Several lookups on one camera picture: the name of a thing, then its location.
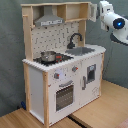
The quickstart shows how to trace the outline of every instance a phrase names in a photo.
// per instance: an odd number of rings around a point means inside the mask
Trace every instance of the gray wall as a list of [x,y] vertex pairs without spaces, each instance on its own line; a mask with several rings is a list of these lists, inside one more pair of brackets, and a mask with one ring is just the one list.
[[[92,3],[97,4],[99,1],[91,0]],[[25,101],[22,64],[25,51],[20,4],[43,2],[53,1],[0,0],[0,116],[14,111],[21,101]],[[54,0],[54,2],[68,2],[68,0]],[[114,5],[116,13],[127,15],[127,0],[110,2]],[[112,43],[109,39],[110,32],[100,29],[100,20],[96,23],[87,21],[86,43],[101,45],[107,49],[103,78],[128,88],[128,47]]]

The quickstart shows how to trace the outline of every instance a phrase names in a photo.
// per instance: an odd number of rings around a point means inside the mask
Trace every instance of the toy kitchen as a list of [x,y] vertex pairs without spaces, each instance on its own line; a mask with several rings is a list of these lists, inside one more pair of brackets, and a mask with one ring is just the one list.
[[101,96],[105,48],[85,44],[90,2],[22,4],[27,111],[45,128]]

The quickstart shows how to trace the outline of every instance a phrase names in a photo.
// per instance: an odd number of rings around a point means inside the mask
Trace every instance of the burner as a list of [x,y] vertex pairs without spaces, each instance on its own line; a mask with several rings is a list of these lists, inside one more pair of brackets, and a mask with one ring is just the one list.
[[62,60],[61,61],[55,60],[55,61],[52,61],[52,62],[46,62],[46,61],[42,61],[42,58],[40,57],[40,58],[34,59],[34,62],[40,63],[40,64],[45,65],[45,66],[48,67],[48,66],[60,63],[60,62],[67,61],[69,59],[73,59],[73,57],[63,55],[63,54],[60,54],[60,53],[57,53],[56,56],[62,56]]

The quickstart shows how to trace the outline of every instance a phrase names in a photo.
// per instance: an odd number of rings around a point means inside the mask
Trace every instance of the toy sink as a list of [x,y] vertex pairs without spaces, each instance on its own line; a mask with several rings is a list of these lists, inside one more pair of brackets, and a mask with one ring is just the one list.
[[84,54],[94,52],[94,51],[95,51],[94,49],[87,48],[87,47],[77,47],[77,48],[66,50],[65,53],[72,54],[75,56],[82,56]]

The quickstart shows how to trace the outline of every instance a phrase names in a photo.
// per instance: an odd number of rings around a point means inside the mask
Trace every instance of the backsplash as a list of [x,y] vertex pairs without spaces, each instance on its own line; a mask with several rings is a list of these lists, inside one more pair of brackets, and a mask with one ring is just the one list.
[[[40,57],[43,51],[66,50],[70,37],[79,31],[79,22],[63,23],[48,27],[35,27],[32,30],[33,58]],[[78,46],[78,36],[73,38]]]

